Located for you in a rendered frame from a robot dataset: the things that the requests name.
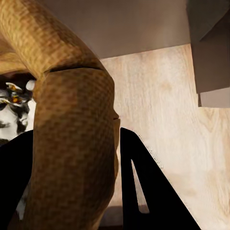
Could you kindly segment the popcorn bag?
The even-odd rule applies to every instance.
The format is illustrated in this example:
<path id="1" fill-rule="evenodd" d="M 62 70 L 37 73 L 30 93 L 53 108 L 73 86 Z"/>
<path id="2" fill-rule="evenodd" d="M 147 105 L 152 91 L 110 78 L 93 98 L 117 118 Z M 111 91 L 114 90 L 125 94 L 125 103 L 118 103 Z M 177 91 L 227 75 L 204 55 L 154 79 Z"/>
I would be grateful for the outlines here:
<path id="1" fill-rule="evenodd" d="M 0 90 L 31 80 L 32 174 L 6 230 L 98 230 L 119 169 L 115 81 L 35 0 L 0 0 Z"/>

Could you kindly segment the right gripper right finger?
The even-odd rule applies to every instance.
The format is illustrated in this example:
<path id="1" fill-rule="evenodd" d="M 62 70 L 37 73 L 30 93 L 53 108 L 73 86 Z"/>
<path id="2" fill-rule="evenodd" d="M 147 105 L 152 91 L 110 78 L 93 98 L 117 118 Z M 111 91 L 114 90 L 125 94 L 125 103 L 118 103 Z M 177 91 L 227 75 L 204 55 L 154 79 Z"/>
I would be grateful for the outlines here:
<path id="1" fill-rule="evenodd" d="M 138 135 L 120 128 L 124 230 L 201 230 Z M 149 213 L 138 209 L 133 160 Z"/>

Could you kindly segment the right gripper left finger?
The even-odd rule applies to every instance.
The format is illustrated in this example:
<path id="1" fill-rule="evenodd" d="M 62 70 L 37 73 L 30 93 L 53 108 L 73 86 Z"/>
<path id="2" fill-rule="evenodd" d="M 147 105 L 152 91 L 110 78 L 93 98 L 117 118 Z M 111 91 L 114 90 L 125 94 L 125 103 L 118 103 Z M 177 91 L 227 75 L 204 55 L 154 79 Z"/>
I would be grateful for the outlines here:
<path id="1" fill-rule="evenodd" d="M 0 146 L 0 230 L 6 230 L 28 186 L 33 165 L 33 130 Z"/>

